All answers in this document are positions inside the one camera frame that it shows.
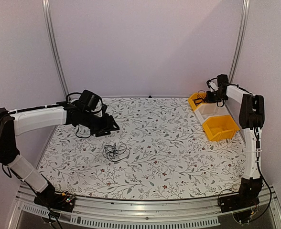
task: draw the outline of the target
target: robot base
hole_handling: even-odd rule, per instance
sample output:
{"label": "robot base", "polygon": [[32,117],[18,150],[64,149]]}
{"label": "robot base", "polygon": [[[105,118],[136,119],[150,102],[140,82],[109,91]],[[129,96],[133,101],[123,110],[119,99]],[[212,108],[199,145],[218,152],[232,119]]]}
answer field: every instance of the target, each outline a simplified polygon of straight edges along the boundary
{"label": "robot base", "polygon": [[[76,200],[75,198],[72,199],[69,203],[67,203],[65,200],[63,200],[62,194],[54,193],[53,199],[54,201],[48,204],[49,208],[60,210],[60,211],[73,212],[75,206],[75,200]],[[46,207],[46,205],[42,203],[42,201],[40,201],[38,197],[35,197],[34,203]]]}
{"label": "robot base", "polygon": [[248,208],[256,204],[259,204],[259,198],[242,198],[239,194],[220,197],[218,200],[221,212],[235,211],[242,208]]}

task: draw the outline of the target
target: floral tablecloth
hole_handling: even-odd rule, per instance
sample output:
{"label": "floral tablecloth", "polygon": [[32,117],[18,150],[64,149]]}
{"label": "floral tablecloth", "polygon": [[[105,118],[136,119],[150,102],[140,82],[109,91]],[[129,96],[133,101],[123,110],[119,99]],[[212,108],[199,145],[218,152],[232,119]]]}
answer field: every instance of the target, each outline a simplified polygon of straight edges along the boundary
{"label": "floral tablecloth", "polygon": [[[239,134],[208,141],[187,98],[105,98],[120,131],[80,139],[58,126],[39,171],[59,191],[116,199],[178,199],[237,190],[246,156]],[[89,130],[80,127],[79,135]],[[120,162],[102,156],[105,145],[124,143]]]}

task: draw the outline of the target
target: stacked bins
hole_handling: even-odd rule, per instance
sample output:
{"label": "stacked bins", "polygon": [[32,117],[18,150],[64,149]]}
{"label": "stacked bins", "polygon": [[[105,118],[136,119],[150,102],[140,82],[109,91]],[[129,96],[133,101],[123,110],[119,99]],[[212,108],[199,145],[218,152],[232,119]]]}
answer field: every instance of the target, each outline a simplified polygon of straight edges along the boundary
{"label": "stacked bins", "polygon": [[195,115],[201,123],[205,133],[210,141],[220,141],[234,137],[239,127],[228,113],[227,109],[218,107],[216,104],[200,103],[200,100],[194,102],[194,99],[205,98],[205,93],[195,93],[188,102]]}

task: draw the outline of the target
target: yellow storage bin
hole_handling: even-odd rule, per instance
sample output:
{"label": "yellow storage bin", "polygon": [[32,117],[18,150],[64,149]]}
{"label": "yellow storage bin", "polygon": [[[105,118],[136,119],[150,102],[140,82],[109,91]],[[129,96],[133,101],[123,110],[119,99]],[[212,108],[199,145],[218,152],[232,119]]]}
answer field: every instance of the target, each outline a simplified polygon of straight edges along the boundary
{"label": "yellow storage bin", "polygon": [[231,139],[236,131],[239,130],[239,127],[230,115],[210,117],[202,126],[208,139],[213,142]]}
{"label": "yellow storage bin", "polygon": [[198,97],[205,98],[205,96],[206,96],[206,93],[204,93],[204,92],[194,93],[194,94],[192,94],[192,96],[190,96],[190,98],[188,99],[188,102],[189,102],[190,106],[192,107],[192,110],[193,110],[193,111],[195,111],[195,109],[196,109],[199,105],[205,104],[205,103],[203,102],[203,103],[201,103],[201,104],[196,105],[196,104],[194,103],[194,99],[197,99]]}

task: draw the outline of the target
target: vertical metal pole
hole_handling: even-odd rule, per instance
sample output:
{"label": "vertical metal pole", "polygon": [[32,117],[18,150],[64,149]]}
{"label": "vertical metal pole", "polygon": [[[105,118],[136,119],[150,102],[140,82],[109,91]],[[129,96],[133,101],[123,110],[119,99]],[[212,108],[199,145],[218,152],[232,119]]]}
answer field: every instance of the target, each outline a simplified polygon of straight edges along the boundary
{"label": "vertical metal pole", "polygon": [[250,6],[250,0],[244,0],[243,7],[242,7],[242,13],[241,13],[241,19],[240,19],[238,38],[237,38],[237,43],[236,43],[236,49],[235,49],[234,58],[233,58],[230,73],[229,73],[229,82],[230,83],[233,82],[233,79],[235,76],[240,52],[242,49],[242,43],[243,43],[243,40],[245,37],[247,21],[248,21],[248,14],[249,14],[249,6]]}
{"label": "vertical metal pole", "polygon": [[54,29],[53,29],[53,24],[52,24],[52,20],[51,20],[49,0],[42,0],[42,3],[43,3],[43,11],[44,11],[44,16],[45,16],[47,33],[48,33],[48,37],[49,37],[49,43],[50,43],[51,50],[52,50],[52,53],[54,56],[55,68],[56,68],[58,76],[59,76],[63,94],[64,94],[64,96],[66,96],[67,94],[69,94],[69,90],[68,90],[67,83],[66,83],[66,80],[64,77],[59,52],[58,52],[58,48],[57,48],[56,41],[55,41]]}

